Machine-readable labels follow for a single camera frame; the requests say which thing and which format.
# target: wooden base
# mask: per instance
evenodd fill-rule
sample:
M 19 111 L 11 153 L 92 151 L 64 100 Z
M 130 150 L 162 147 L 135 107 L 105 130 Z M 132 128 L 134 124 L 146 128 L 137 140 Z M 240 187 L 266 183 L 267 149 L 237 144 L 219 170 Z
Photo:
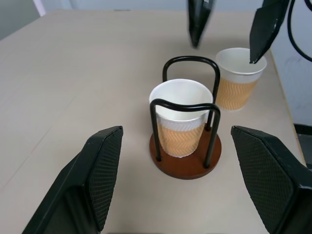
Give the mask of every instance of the wooden base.
M 205 176 L 215 168 L 221 155 L 221 141 L 217 135 L 214 151 L 211 157 L 209 168 L 204 168 L 203 163 L 206 157 L 211 131 L 203 131 L 199 140 L 198 148 L 189 156 L 178 158 L 168 155 L 160 147 L 161 162 L 156 159 L 155 140 L 152 134 L 150 139 L 151 157 L 155 165 L 165 174 L 178 179 L 197 179 Z

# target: beige table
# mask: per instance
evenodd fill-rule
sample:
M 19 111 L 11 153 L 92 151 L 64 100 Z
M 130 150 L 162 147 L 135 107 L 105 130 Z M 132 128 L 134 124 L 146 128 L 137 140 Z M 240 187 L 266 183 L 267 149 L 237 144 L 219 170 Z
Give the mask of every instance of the beige table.
M 149 155 L 148 96 L 175 56 L 214 58 L 248 47 L 253 13 L 215 13 L 199 50 L 186 12 L 57 11 L 0 42 L 0 233 L 19 234 L 60 170 L 100 129 L 123 125 L 115 192 L 103 233 L 265 234 L 245 188 L 232 125 L 279 137 L 304 163 L 272 59 L 247 106 L 221 112 L 222 154 L 207 176 L 162 173 Z M 212 87 L 206 64 L 170 78 Z

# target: paper cup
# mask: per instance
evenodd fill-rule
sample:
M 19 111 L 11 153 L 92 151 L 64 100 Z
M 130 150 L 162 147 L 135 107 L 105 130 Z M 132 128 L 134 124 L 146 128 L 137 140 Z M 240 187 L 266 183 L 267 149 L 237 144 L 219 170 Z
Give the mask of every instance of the paper cup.
M 194 105 L 212 103 L 213 95 L 203 84 L 189 79 L 166 81 L 150 94 L 150 103 L 157 98 L 166 101 Z M 160 145 L 174 157 L 185 157 L 193 153 L 207 121 L 209 111 L 179 112 L 156 106 L 156 118 Z
M 221 80 L 216 98 L 219 107 L 227 110 L 239 110 L 248 101 L 267 61 L 262 57 L 258 63 L 249 64 L 250 50 L 230 48 L 216 55 Z

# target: tan cup sleeve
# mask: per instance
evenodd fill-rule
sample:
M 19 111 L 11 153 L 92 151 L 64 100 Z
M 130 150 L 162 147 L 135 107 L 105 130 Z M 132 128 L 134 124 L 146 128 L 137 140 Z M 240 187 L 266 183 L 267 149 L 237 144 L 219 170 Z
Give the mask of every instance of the tan cup sleeve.
M 251 83 L 233 83 L 221 78 L 216 98 L 217 105 L 227 110 L 241 109 L 248 101 L 257 81 Z
M 174 157 L 184 157 L 192 154 L 199 143 L 204 130 L 204 124 L 190 131 L 173 131 L 160 124 L 158 125 L 158 136 L 163 150 Z

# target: black wire cup holder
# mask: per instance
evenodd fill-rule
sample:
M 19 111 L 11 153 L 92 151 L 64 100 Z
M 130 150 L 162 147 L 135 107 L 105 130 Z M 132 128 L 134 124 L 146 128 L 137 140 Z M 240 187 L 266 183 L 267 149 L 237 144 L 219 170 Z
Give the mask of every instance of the black wire cup holder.
M 180 56 L 170 59 L 163 67 L 162 81 L 166 82 L 168 68 L 181 61 L 196 61 L 210 65 L 214 69 L 213 103 L 200 103 L 195 105 L 180 105 L 163 99 L 154 99 L 150 103 L 153 134 L 150 139 L 151 157 L 155 165 L 164 173 L 180 179 L 195 179 L 209 173 L 219 161 L 221 155 L 221 141 L 217 135 L 220 122 L 220 110 L 215 104 L 220 83 L 220 70 L 211 59 L 199 56 Z M 189 156 L 178 158 L 168 155 L 161 147 L 156 118 L 156 106 L 162 106 L 179 112 L 197 112 L 210 110 L 207 124 L 203 130 L 197 149 Z

